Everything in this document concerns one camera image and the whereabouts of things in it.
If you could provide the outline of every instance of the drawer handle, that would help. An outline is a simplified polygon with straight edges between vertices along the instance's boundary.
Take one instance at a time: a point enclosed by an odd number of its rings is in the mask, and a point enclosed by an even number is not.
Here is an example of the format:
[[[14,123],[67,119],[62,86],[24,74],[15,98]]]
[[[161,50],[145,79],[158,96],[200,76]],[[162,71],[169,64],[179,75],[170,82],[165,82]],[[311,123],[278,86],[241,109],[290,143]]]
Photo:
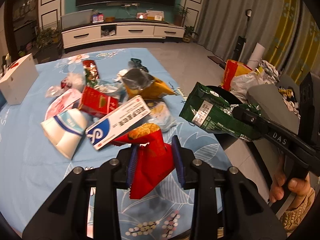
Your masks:
[[[74,38],[81,38],[81,37],[85,37],[85,36],[88,36],[89,33],[87,34],[81,34],[81,35],[77,35],[77,36],[73,36]]]

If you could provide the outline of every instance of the blue tablecloth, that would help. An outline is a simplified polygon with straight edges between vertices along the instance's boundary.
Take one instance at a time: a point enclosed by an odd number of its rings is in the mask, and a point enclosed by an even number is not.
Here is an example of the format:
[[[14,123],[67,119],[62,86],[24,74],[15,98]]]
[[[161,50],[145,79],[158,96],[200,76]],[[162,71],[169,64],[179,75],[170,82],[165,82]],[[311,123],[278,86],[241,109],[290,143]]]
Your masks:
[[[88,59],[95,60],[100,77],[104,80],[115,78],[119,70],[127,68],[128,61],[133,57],[141,59],[152,75],[175,90],[178,87],[147,49],[116,49],[88,55]],[[37,65],[39,77],[22,104],[6,104],[0,111],[0,211],[9,224],[21,232],[44,200],[74,167],[99,167],[116,157],[121,148],[127,147],[109,146],[95,151],[89,140],[84,138],[70,161],[44,136],[40,123],[53,101],[52,98],[45,98],[47,89],[60,84],[68,72],[83,73],[81,62],[68,65],[69,62],[65,58]],[[164,101],[177,121],[177,126],[164,133],[165,142],[169,143],[172,136],[177,135],[181,145],[193,150],[196,158],[219,169],[226,170],[231,166],[213,134],[178,117],[184,104],[181,96],[166,96]],[[140,200],[130,200],[128,190],[118,190],[117,195],[123,239],[136,239],[136,235],[146,240],[161,239],[170,236],[170,233],[172,236],[180,234],[191,227],[194,191],[180,188],[175,171]],[[93,197],[89,206],[89,232],[93,223]],[[221,210],[221,199],[217,197],[218,210]]]

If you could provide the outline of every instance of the potted plant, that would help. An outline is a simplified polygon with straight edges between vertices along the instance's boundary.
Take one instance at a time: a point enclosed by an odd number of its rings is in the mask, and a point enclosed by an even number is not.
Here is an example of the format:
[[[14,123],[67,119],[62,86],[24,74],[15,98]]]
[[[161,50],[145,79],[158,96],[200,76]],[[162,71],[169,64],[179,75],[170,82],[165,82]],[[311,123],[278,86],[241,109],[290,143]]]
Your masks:
[[[174,20],[173,24],[176,26],[181,26],[183,19],[190,13],[187,8],[184,8],[180,4],[176,4],[173,9],[174,12]]]
[[[35,57],[39,63],[57,60],[62,55],[60,31],[56,27],[42,29],[37,36],[36,44],[39,51]]]
[[[194,26],[185,26],[185,31],[184,31],[184,35],[183,35],[183,42],[189,43],[191,41],[192,35],[196,34],[198,35],[198,33],[196,33],[195,31],[195,27]]]

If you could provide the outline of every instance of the human hand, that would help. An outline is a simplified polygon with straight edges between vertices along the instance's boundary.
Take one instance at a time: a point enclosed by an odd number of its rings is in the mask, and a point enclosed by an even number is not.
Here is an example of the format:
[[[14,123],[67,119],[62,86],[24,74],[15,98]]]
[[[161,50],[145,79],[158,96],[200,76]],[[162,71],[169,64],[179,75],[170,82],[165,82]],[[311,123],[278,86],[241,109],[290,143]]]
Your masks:
[[[282,186],[285,184],[287,178],[283,171],[284,166],[284,155],[279,158],[279,164],[276,170],[276,174],[273,176],[272,185],[269,193],[269,199],[272,203],[277,200],[281,200],[284,196],[284,190]],[[305,197],[310,190],[310,176],[307,175],[306,179],[293,178],[288,183],[288,188],[291,192],[296,193],[297,196],[292,201],[289,209],[295,209],[301,205]]]

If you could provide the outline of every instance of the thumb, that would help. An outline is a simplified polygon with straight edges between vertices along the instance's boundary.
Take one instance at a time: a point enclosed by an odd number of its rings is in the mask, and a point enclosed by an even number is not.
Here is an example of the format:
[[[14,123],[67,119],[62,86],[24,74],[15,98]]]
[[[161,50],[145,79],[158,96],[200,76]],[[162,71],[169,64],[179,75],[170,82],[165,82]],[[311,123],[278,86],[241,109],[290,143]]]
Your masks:
[[[294,178],[290,180],[288,188],[290,191],[297,194],[297,196],[290,205],[290,208],[295,209],[301,205],[301,203],[307,196],[310,190],[310,182],[308,180]]]
[[[310,182],[308,180],[294,178],[290,180],[288,188],[298,196],[305,196],[310,190]]]

